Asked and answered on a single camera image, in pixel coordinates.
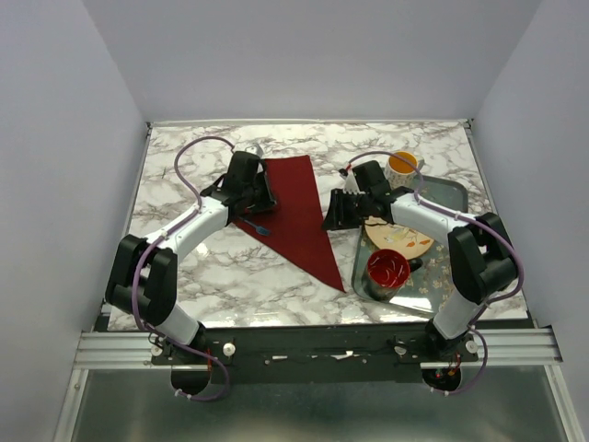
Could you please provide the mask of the dark red cloth napkin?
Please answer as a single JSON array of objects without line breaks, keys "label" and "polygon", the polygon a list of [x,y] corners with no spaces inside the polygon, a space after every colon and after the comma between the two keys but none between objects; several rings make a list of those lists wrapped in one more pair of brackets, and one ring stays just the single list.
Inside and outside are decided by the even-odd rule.
[{"label": "dark red cloth napkin", "polygon": [[271,234],[257,234],[242,219],[234,225],[321,283],[342,292],[329,236],[321,229],[323,214],[310,157],[269,158],[266,164],[277,207],[245,219],[268,228]]}]

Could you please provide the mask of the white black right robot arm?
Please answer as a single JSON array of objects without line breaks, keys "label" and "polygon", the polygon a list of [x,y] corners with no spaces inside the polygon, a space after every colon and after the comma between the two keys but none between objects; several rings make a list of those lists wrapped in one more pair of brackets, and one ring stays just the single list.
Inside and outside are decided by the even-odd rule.
[{"label": "white black right robot arm", "polygon": [[413,228],[449,250],[454,292],[425,327],[424,352],[442,361],[486,306],[514,296],[524,282],[524,268],[494,213],[481,216],[453,211],[400,187],[383,192],[330,192],[322,228],[359,227],[368,217]]}]

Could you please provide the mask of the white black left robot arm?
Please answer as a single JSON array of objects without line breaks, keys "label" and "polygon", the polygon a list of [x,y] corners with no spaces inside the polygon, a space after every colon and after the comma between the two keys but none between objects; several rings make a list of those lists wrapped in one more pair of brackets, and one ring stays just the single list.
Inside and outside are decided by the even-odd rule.
[{"label": "white black left robot arm", "polygon": [[138,238],[125,236],[117,248],[105,300],[169,339],[173,354],[185,364],[203,355],[202,325],[177,302],[178,267],[213,233],[245,215],[270,212],[276,206],[268,175],[251,180],[222,175],[195,204],[164,227]]}]

